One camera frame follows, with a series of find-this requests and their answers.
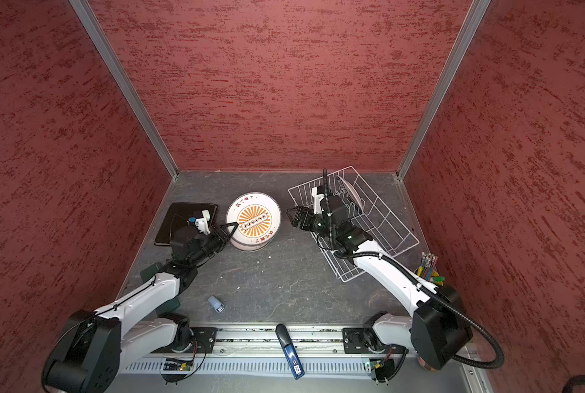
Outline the round patterned plate front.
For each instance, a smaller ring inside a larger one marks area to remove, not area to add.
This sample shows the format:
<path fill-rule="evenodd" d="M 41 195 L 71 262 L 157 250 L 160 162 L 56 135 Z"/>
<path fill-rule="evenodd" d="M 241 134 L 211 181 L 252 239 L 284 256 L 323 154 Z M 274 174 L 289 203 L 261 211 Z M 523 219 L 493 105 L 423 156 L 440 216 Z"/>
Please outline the round patterned plate front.
<path fill-rule="evenodd" d="M 242 252 L 256 252 L 266 247 L 273 241 L 275 234 L 266 234 L 261 237 L 247 237 L 241 232 L 236 232 L 230 239 L 232 246 Z"/>

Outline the dark brown square plate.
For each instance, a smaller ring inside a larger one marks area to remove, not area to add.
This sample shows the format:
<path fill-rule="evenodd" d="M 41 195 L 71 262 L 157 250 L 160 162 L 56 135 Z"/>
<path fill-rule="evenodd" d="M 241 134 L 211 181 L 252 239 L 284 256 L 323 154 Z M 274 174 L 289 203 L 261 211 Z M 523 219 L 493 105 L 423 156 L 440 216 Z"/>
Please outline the dark brown square plate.
<path fill-rule="evenodd" d="M 209 214 L 208 224 L 212 225 L 218 206 L 208 203 L 175 202 L 168 207 L 161 227 L 154 239 L 154 245 L 169 247 L 175 232 L 183 227 L 196 224 L 197 219 L 202 219 L 203 211 Z"/>

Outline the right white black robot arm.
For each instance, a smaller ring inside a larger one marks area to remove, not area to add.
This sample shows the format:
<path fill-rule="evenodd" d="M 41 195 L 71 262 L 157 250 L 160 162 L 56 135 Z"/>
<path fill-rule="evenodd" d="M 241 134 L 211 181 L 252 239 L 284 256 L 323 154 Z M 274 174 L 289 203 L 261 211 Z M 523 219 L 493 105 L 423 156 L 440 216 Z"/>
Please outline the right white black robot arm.
<path fill-rule="evenodd" d="M 402 304 L 409 323 L 385 315 L 373 322 L 374 335 L 384 345 L 407 346 L 425 365 L 443 368 L 473 337 L 471 327 L 453 311 L 460 298 L 449 296 L 408 270 L 383 249 L 373 235 L 352 222 L 348 208 L 329 197 L 319 202 L 319 211 L 295 206 L 286 211 L 294 228 L 325 241 L 325 250 L 336 259 L 347 260 L 381 283 Z"/>

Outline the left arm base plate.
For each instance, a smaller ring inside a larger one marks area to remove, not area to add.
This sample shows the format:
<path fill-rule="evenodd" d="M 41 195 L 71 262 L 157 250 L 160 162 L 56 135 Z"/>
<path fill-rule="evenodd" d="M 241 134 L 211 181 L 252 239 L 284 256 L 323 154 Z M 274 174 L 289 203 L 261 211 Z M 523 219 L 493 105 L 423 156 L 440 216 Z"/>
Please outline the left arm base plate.
<path fill-rule="evenodd" d="M 183 352 L 172 350 L 172 346 L 166 346 L 155 350 L 154 354 L 170 354 L 170 355 L 190 355 L 196 352 L 197 354 L 211 354 L 214 351 L 214 346 L 217 340 L 217 327 L 195 327 L 191 328 L 192 343 Z"/>

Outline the round patterned plate back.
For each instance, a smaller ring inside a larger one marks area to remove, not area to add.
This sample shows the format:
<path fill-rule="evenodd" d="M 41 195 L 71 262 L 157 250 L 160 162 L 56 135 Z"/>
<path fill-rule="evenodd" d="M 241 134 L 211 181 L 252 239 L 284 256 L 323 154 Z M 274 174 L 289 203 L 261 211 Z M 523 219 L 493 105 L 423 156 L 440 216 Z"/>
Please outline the round patterned plate back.
<path fill-rule="evenodd" d="M 337 175 L 336 180 L 343 191 L 343 196 L 345 196 L 348 202 L 354 206 L 355 211 L 361 213 L 361 211 L 363 211 L 364 202 L 355 187 L 343 178 L 343 176 Z"/>

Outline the round patterned plate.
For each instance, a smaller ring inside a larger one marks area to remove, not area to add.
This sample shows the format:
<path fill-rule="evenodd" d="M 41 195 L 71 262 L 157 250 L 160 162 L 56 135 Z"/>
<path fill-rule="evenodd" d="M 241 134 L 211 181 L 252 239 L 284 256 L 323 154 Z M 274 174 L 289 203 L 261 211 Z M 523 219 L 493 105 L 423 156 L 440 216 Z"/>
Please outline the round patterned plate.
<path fill-rule="evenodd" d="M 238 222 L 235 231 L 247 237 L 277 234 L 282 222 L 281 209 L 274 198 L 265 193 L 245 193 L 230 205 L 226 222 Z"/>
<path fill-rule="evenodd" d="M 363 211 L 364 202 L 355 187 L 343 178 L 343 176 L 337 175 L 336 180 L 343 191 L 343 196 L 345 196 L 348 202 L 354 206 L 355 211 L 361 213 L 361 211 Z"/>
<path fill-rule="evenodd" d="M 266 247 L 273 241 L 275 234 L 266 234 L 261 237 L 247 237 L 241 232 L 236 232 L 230 239 L 232 246 L 242 252 L 256 252 Z"/>

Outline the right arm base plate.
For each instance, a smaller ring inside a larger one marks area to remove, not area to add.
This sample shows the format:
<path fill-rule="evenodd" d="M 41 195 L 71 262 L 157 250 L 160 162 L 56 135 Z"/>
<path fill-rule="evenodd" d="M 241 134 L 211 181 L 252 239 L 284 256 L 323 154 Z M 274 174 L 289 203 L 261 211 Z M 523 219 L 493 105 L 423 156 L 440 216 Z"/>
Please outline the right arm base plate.
<path fill-rule="evenodd" d="M 367 336 L 370 332 L 368 327 L 347 327 L 343 328 L 343 350 L 348 355 L 369 354 Z"/>

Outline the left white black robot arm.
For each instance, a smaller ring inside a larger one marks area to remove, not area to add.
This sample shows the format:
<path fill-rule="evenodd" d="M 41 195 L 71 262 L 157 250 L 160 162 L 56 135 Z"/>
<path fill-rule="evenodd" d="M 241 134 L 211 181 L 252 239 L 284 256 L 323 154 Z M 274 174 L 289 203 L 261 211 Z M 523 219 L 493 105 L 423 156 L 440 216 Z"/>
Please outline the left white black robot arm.
<path fill-rule="evenodd" d="M 160 348 L 197 355 L 199 342 L 188 317 L 173 311 L 154 320 L 148 316 L 185 291 L 237 230 L 236 222 L 182 227 L 170 242 L 171 258 L 150 279 L 113 303 L 72 314 L 45 361 L 44 391 L 104 392 L 118 373 Z"/>

